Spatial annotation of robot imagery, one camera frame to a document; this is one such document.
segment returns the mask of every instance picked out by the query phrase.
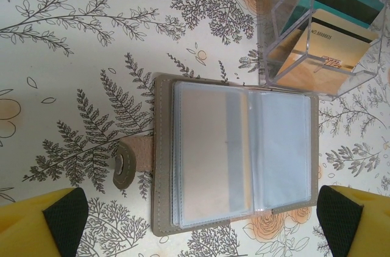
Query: card holder wallet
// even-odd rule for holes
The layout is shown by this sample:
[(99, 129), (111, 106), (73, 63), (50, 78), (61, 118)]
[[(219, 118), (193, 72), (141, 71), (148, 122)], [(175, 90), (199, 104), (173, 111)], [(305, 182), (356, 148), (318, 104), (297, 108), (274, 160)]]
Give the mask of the card holder wallet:
[(316, 96), (160, 76), (155, 115), (157, 236), (315, 205)]

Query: black fabric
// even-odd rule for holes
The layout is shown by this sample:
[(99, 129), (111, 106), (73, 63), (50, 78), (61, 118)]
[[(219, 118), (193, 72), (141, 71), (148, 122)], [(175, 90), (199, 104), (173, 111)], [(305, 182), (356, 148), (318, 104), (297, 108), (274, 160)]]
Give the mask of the black fabric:
[(88, 217), (83, 189), (76, 188), (43, 211), (62, 257), (75, 257)]
[(333, 257), (346, 257), (358, 229), (363, 206), (329, 186), (321, 187), (317, 217)]

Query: yellow object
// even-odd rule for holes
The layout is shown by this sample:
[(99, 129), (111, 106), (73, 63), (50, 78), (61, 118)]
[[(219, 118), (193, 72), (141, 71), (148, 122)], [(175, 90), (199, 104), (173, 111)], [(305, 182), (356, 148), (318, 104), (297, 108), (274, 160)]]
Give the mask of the yellow object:
[(389, 256), (390, 197), (342, 186), (330, 187), (364, 206), (348, 257)]
[(0, 256), (60, 256), (43, 210), (71, 192), (62, 189), (0, 207)]

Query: acrylic card holder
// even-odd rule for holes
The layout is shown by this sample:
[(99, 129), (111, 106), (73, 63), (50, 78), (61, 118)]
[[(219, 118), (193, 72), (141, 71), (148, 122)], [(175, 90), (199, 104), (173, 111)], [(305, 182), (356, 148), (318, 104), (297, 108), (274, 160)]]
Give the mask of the acrylic card holder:
[[(289, 98), (291, 112), (283, 113), (285, 104), (291, 104)], [(156, 236), (315, 205), (316, 96), (163, 74), (156, 78), (155, 100), (152, 230)], [(277, 113), (272, 106), (282, 114), (268, 124), (262, 117)], [(301, 126), (305, 116), (310, 118), (309, 132)], [(286, 128), (299, 129), (303, 136)], [(285, 150), (276, 153), (275, 165), (264, 161), (280, 145)], [(268, 177), (265, 170), (277, 175)], [(298, 189), (292, 189), (291, 183)]]
[(386, 0), (258, 0), (266, 85), (334, 100), (380, 67)]

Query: floral tablecloth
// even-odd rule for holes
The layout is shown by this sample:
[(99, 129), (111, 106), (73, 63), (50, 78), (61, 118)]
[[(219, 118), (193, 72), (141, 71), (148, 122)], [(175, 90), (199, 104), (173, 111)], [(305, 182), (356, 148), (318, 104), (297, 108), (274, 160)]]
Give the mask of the floral tablecloth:
[[(157, 238), (150, 172), (112, 183), (116, 143), (153, 132), (156, 72), (258, 83), (256, 0), (0, 0), (0, 205), (80, 186), (78, 256), (331, 256), (314, 208)], [(387, 195), (390, 35), (378, 77), (320, 105), (319, 184)]]

